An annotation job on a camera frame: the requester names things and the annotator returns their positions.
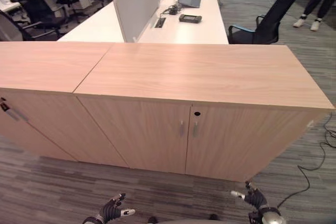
wooden cabinet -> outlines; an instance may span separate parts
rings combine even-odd
[[[257,106],[193,106],[186,173],[246,181],[322,114]]]
[[[5,94],[0,90],[0,97],[4,96]],[[4,135],[19,147],[34,154],[71,161],[75,160],[27,123],[26,120],[20,116],[20,111],[16,111],[19,114],[14,111],[15,108],[12,107],[9,101],[5,101],[5,104],[9,106],[9,110],[7,112],[0,110],[1,135]]]
[[[244,181],[334,110],[286,46],[2,42],[0,134],[39,155]]]
[[[24,91],[1,94],[29,124],[76,160],[126,166],[74,95]]]
[[[184,174],[190,104],[79,100],[131,168]]]

power cord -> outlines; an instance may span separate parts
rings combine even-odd
[[[160,13],[160,18],[163,14],[170,14],[170,15],[176,15],[178,12],[181,11],[181,7],[178,7],[177,5],[171,5],[166,10],[164,10],[162,13]]]
[[[326,159],[325,159],[325,158],[326,158],[326,157],[325,157],[325,156],[326,156],[326,155],[325,155],[325,154],[326,154],[326,153],[325,153],[326,151],[324,150],[323,145],[329,146],[329,147],[331,147],[331,148],[336,148],[336,145],[332,145],[332,144],[330,144],[330,142],[329,142],[329,140],[328,140],[328,136],[329,136],[329,137],[332,137],[332,138],[336,138],[336,131],[335,131],[335,130],[330,130],[330,129],[327,128],[327,124],[328,124],[329,121],[331,120],[332,116],[333,116],[333,114],[330,113],[330,116],[329,116],[328,120],[327,120],[327,121],[324,123],[324,125],[323,125],[323,128],[325,129],[325,132],[324,132],[324,139],[325,139],[325,142],[320,142],[320,147],[321,147],[321,149],[322,149],[322,151],[323,151],[323,158],[322,158],[322,162],[321,162],[321,164],[320,164],[318,167],[316,167],[316,168],[305,168],[305,167],[303,167],[303,166],[298,165],[298,168],[299,168],[300,172],[304,175],[304,177],[306,178],[306,180],[307,180],[307,182],[308,182],[308,186],[307,186],[307,188],[304,189],[304,190],[297,191],[297,192],[295,192],[295,193],[292,193],[292,194],[288,195],[285,199],[283,199],[282,202],[280,202],[280,203],[278,204],[278,206],[277,206],[278,209],[279,209],[279,207],[282,206],[283,203],[285,203],[285,201],[286,201],[287,199],[293,197],[293,196],[296,195],[296,194],[300,194],[300,193],[303,193],[303,192],[309,190],[309,188],[310,188],[310,182],[309,182],[309,179],[308,179],[308,177],[306,176],[306,174],[304,173],[303,170],[313,171],[313,170],[318,170],[318,169],[321,168],[321,166],[323,165],[324,161],[326,160]]]

robot finger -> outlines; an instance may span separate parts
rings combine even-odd
[[[123,209],[120,212],[121,212],[121,216],[128,216],[128,215],[135,214],[135,210],[134,209]]]

white partition panel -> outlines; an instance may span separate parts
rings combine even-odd
[[[137,42],[160,0],[113,0],[125,42]]]

black cable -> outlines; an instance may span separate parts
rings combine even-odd
[[[307,188],[304,189],[304,190],[297,191],[297,192],[295,192],[295,193],[292,193],[292,194],[288,195],[285,199],[282,200],[282,202],[280,202],[280,203],[278,204],[278,206],[277,206],[278,209],[279,209],[279,207],[281,207],[281,205],[282,205],[283,203],[285,203],[285,201],[286,201],[287,199],[293,197],[293,196],[296,195],[296,194],[300,194],[300,193],[303,193],[303,192],[309,190],[309,188],[310,188],[310,181],[309,181],[308,177],[306,176],[306,174],[304,173],[303,170],[313,171],[313,170],[318,170],[318,169],[320,169],[320,168],[322,167],[324,161],[326,160],[326,159],[325,159],[325,158],[326,158],[326,157],[325,157],[325,156],[326,156],[326,155],[325,155],[325,154],[326,154],[326,153],[325,153],[326,151],[324,150],[324,148],[323,148],[322,145],[324,144],[324,145],[327,145],[327,146],[329,146],[329,147],[331,147],[331,148],[336,148],[335,145],[330,144],[329,141],[328,141],[328,134],[329,134],[330,137],[332,137],[332,138],[336,138],[336,131],[335,131],[335,130],[330,130],[330,129],[327,128],[327,124],[328,124],[329,121],[331,120],[332,116],[333,116],[333,114],[330,113],[330,116],[329,116],[328,120],[327,120],[327,121],[324,123],[324,125],[323,125],[323,128],[325,129],[324,139],[326,140],[326,142],[320,142],[320,147],[321,147],[321,149],[322,149],[322,151],[323,151],[323,158],[322,158],[322,162],[321,162],[321,164],[320,164],[318,167],[316,167],[316,168],[305,168],[305,167],[303,167],[303,166],[298,165],[298,168],[299,168],[300,172],[304,175],[304,177],[306,178],[306,181],[308,182],[308,186],[307,186]]]

